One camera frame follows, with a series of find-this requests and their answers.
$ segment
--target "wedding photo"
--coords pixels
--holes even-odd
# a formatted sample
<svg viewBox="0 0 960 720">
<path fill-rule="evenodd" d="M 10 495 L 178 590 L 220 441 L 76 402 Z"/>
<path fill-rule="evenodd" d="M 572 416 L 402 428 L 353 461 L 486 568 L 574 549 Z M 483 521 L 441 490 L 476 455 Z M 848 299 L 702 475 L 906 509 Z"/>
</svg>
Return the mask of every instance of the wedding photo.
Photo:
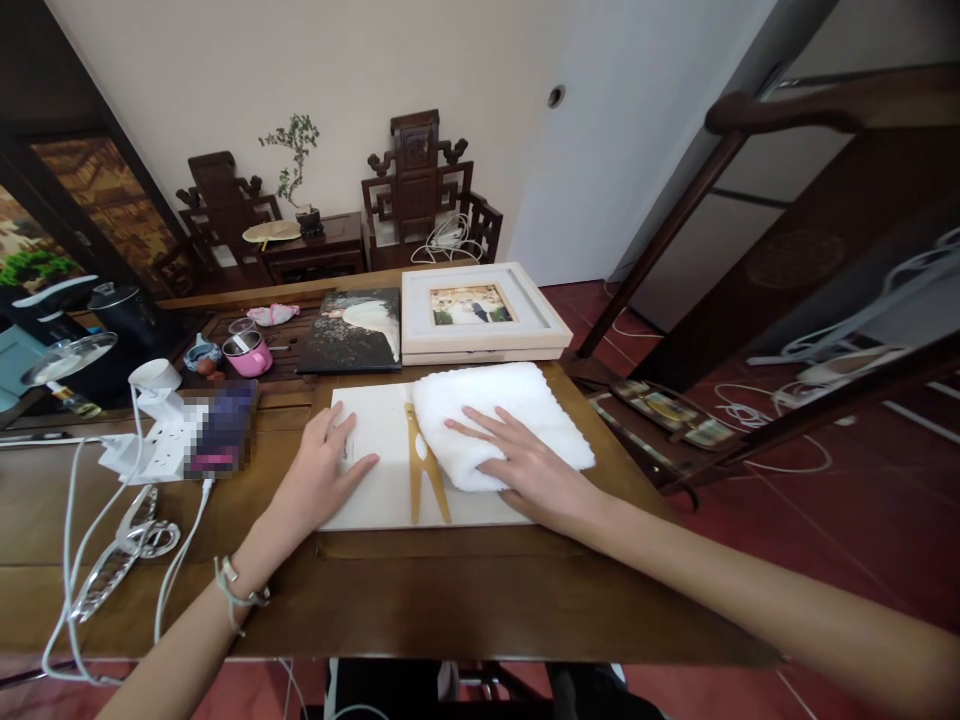
<svg viewBox="0 0 960 720">
<path fill-rule="evenodd" d="M 434 289 L 430 291 L 430 307 L 434 325 L 482 325 L 514 321 L 496 285 Z"/>
</svg>

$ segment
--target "pink mug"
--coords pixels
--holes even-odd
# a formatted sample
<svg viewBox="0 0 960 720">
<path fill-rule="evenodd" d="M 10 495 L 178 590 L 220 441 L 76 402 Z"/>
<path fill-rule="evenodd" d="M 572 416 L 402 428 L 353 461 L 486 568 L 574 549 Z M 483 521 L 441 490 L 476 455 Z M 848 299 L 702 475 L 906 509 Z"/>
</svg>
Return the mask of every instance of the pink mug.
<svg viewBox="0 0 960 720">
<path fill-rule="evenodd" d="M 256 330 L 246 330 L 223 344 L 223 354 L 244 377 L 258 377 L 273 366 L 273 355 Z"/>
</svg>

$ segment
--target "power strip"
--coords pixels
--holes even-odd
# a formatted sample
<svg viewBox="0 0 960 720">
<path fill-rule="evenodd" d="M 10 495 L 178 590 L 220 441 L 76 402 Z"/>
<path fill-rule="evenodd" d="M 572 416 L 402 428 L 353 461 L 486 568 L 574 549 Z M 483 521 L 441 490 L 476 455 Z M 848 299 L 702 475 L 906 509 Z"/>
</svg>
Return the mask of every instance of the power strip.
<svg viewBox="0 0 960 720">
<path fill-rule="evenodd" d="M 158 420 L 143 438 L 140 473 L 130 485 L 179 482 L 184 479 L 184 466 L 193 454 L 203 423 L 210 412 L 207 404 L 187 405 L 178 418 Z M 137 436 L 115 435 L 108 441 L 99 463 L 127 482 L 137 456 Z"/>
</svg>

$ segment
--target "hand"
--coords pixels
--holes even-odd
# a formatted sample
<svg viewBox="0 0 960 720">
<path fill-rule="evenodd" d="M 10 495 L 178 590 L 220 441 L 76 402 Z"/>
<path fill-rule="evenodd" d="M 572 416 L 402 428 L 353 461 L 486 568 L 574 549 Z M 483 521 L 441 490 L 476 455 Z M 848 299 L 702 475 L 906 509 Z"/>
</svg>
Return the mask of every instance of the hand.
<svg viewBox="0 0 960 720">
<path fill-rule="evenodd" d="M 267 510 L 283 533 L 293 534 L 296 544 L 332 518 L 380 460 L 367 455 L 340 474 L 344 443 L 357 424 L 351 413 L 335 425 L 341 410 L 343 403 L 337 403 L 307 423 L 297 456 Z"/>
<path fill-rule="evenodd" d="M 506 460 L 487 460 L 479 466 L 510 486 L 511 490 L 501 493 L 504 502 L 551 530 L 577 535 L 582 521 L 595 517 L 608 496 L 506 410 L 498 407 L 496 413 L 500 420 L 471 407 L 463 409 L 464 415 L 490 434 L 453 419 L 446 425 L 467 437 L 496 445 L 506 456 Z"/>
</svg>

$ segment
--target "canvas print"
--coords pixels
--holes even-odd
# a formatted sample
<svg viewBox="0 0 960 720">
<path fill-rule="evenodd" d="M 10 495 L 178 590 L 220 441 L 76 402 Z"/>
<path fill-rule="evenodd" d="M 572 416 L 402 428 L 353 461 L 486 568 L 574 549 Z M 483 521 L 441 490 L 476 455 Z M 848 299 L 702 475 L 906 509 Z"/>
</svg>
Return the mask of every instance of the canvas print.
<svg viewBox="0 0 960 720">
<path fill-rule="evenodd" d="M 499 285 L 433 289 L 430 308 L 434 325 L 483 325 L 516 320 Z"/>
<path fill-rule="evenodd" d="M 301 343 L 301 375 L 399 370 L 400 288 L 328 293 Z"/>
</svg>

